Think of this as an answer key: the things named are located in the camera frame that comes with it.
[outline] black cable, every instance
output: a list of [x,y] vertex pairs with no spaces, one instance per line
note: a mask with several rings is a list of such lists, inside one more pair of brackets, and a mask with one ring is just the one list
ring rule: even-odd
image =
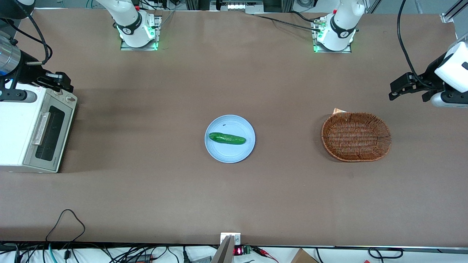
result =
[[[379,255],[378,255],[378,256],[374,256],[374,255],[372,255],[371,251],[375,251],[375,252],[377,252],[377,254],[379,254]],[[402,257],[402,256],[403,256],[403,249],[399,249],[398,251],[400,252],[400,254],[399,254],[398,256],[382,256],[382,254],[380,253],[380,251],[379,251],[378,249],[376,249],[376,248],[369,248],[369,249],[367,250],[369,256],[371,256],[371,257],[373,257],[373,258],[375,258],[375,259],[380,259],[380,261],[381,261],[382,263],[384,263],[384,262],[383,262],[384,259],[397,259],[397,258]]]
[[163,8],[163,9],[171,10],[171,9],[169,9],[168,7],[165,7],[164,4],[163,4],[162,6],[153,6],[153,5],[150,5],[150,4],[148,3],[148,1],[146,1],[146,0],[140,0],[140,3],[141,3],[141,4],[143,4],[143,2],[144,2],[146,5],[148,5],[149,7],[152,7],[154,10],[157,10],[156,8]]
[[411,72],[413,73],[414,78],[415,78],[417,81],[419,81],[423,86],[425,86],[425,87],[427,87],[427,88],[434,89],[434,87],[429,86],[429,85],[427,85],[426,83],[424,83],[424,82],[419,78],[418,74],[416,74],[416,71],[415,71],[415,69],[414,69],[414,67],[413,67],[413,64],[411,63],[410,56],[408,55],[408,52],[406,51],[405,45],[403,44],[403,40],[402,40],[402,36],[401,36],[401,32],[400,32],[400,20],[401,20],[401,17],[402,17],[403,7],[405,6],[405,3],[406,3],[406,0],[403,0],[403,1],[402,1],[402,5],[400,6],[400,10],[398,11],[397,19],[396,19],[396,34],[398,35],[398,42],[400,42],[400,46],[401,46],[401,48],[402,48],[403,54],[405,55],[406,62],[407,62],[408,65],[410,66],[409,68],[411,69]]
[[275,19],[275,18],[271,18],[271,17],[266,17],[266,16],[262,16],[262,15],[253,15],[253,16],[261,17],[261,18],[265,18],[265,19],[270,19],[270,20],[272,20],[272,21],[280,22],[280,23],[283,23],[283,24],[286,24],[286,25],[290,25],[290,26],[293,26],[293,27],[297,27],[297,28],[303,28],[303,29],[307,29],[307,30],[312,30],[312,31],[320,32],[320,29],[315,29],[315,28],[309,28],[309,27],[305,27],[305,26],[300,26],[300,25],[296,25],[296,24],[293,24],[293,23],[281,21],[281,20],[278,20],[278,19]]
[[34,255],[34,252],[37,250],[37,248],[39,247],[39,245],[37,245],[34,250],[32,251],[31,255],[28,253],[28,259],[26,259],[26,262],[25,263],[28,263],[29,260],[31,259],[32,255]]
[[172,251],[169,249],[169,247],[167,247],[167,248],[168,248],[169,253],[171,253],[171,254],[173,254],[175,256],[175,258],[177,259],[177,263],[180,263],[179,258],[174,253],[172,253]]
[[[37,39],[37,38],[31,36],[30,34],[24,32],[24,31],[21,30],[21,29],[17,28],[17,27],[15,26],[15,22],[13,22],[13,20],[5,19],[5,18],[0,18],[0,20],[2,20],[3,22],[7,23],[7,25],[10,25],[14,30],[16,30],[16,31],[20,32],[21,34],[23,34],[23,35],[29,37],[30,39],[32,39],[32,40],[34,40],[34,41],[39,42],[39,43],[42,44],[41,40],[39,40],[39,39]],[[51,59],[52,54],[53,54],[52,48],[51,48],[49,45],[47,45],[47,48],[49,49],[49,52],[50,52],[50,53],[49,53],[49,59]]]
[[75,260],[76,260],[76,263],[80,263],[80,262],[78,261],[78,258],[77,258],[76,255],[75,255],[75,250],[73,250],[73,247],[72,247],[72,254],[73,254],[73,257],[74,257]]
[[23,13],[31,20],[31,23],[33,24],[34,28],[36,28],[37,33],[39,34],[39,37],[41,38],[42,45],[44,46],[44,51],[45,51],[45,59],[42,61],[42,65],[45,65],[47,61],[49,60],[49,51],[47,50],[47,43],[45,42],[44,36],[42,35],[41,30],[36,24],[36,21],[32,18],[32,16],[24,10],[23,6],[18,2],[18,0],[13,0],[16,5],[23,11]]
[[164,250],[164,252],[163,252],[161,255],[159,255],[158,257],[156,257],[156,259],[162,257],[162,255],[164,255],[164,254],[167,252],[167,250],[168,250],[168,247],[166,247],[166,249]]
[[319,258],[320,263],[323,263],[322,258],[320,257],[319,249],[315,248],[315,250],[317,251],[317,257]]
[[305,16],[303,16],[301,13],[299,13],[299,12],[297,12],[297,11],[294,11],[294,10],[291,10],[290,13],[293,13],[293,14],[298,15],[300,18],[302,18],[303,20],[305,20],[305,21],[307,21],[307,22],[314,22],[314,20],[320,19],[320,18],[321,18],[321,16],[319,16],[319,17],[316,17],[316,18],[308,19],[308,18],[306,18]]
[[75,242],[75,240],[77,240],[79,237],[81,237],[81,236],[85,233],[85,231],[86,231],[85,224],[83,224],[83,222],[76,216],[76,214],[75,214],[75,212],[73,212],[73,210],[71,210],[71,209],[65,209],[65,210],[63,210],[62,213],[60,213],[60,215],[58,216],[57,222],[55,222],[54,227],[49,231],[49,233],[47,234],[47,236],[45,236],[45,241],[46,241],[46,242],[49,242],[49,240],[48,240],[49,235],[55,230],[55,228],[57,227],[57,225],[58,225],[59,222],[60,222],[60,218],[62,218],[62,215],[63,215],[66,211],[70,211],[70,212],[73,214],[73,216],[75,217],[75,219],[81,224],[81,226],[83,226],[83,231],[81,232],[81,234],[79,234],[77,237],[73,238],[73,240],[71,240],[70,243],[71,243],[71,242]]

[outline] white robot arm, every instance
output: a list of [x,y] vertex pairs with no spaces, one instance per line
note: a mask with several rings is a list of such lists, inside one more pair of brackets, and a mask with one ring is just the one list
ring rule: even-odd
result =
[[328,14],[317,41],[331,51],[345,49],[356,33],[356,26],[366,11],[363,0],[340,0],[336,13]]
[[130,47],[142,47],[156,37],[154,15],[137,11],[130,0],[96,0],[114,19],[120,37]]
[[429,64],[418,78],[421,82],[408,72],[393,81],[390,100],[406,93],[426,91],[423,102],[431,101],[436,107],[468,108],[468,34]]

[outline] green cucumber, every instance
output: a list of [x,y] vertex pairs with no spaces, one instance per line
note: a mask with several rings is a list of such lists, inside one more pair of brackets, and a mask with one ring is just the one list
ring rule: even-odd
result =
[[219,143],[241,145],[241,144],[244,144],[245,141],[246,141],[244,137],[230,135],[230,134],[224,134],[224,133],[221,133],[221,132],[212,132],[208,136],[210,137],[210,139],[214,140],[215,142],[219,142]]

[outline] brown wicker basket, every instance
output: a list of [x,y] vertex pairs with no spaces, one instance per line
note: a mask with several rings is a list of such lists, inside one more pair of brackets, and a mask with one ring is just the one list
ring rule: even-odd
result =
[[330,116],[322,127],[325,149],[341,161],[376,161],[390,150],[387,125],[374,114],[342,112]]

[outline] brown table surface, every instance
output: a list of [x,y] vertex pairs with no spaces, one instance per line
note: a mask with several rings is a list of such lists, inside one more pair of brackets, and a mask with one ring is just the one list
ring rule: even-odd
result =
[[[253,244],[468,246],[468,112],[422,93],[388,100],[409,70],[396,15],[364,15],[352,54],[314,53],[310,32],[237,12],[176,12],[155,52],[120,51],[106,10],[34,18],[54,50],[46,68],[70,76],[79,108],[61,173],[0,174],[2,240],[43,240],[71,208],[81,241],[216,243],[236,231]],[[420,73],[455,40],[438,15],[404,15],[402,36]],[[334,107],[381,117],[389,154],[332,159],[320,129]],[[256,132],[237,164],[204,145],[224,114]],[[51,239],[79,231],[68,214]]]

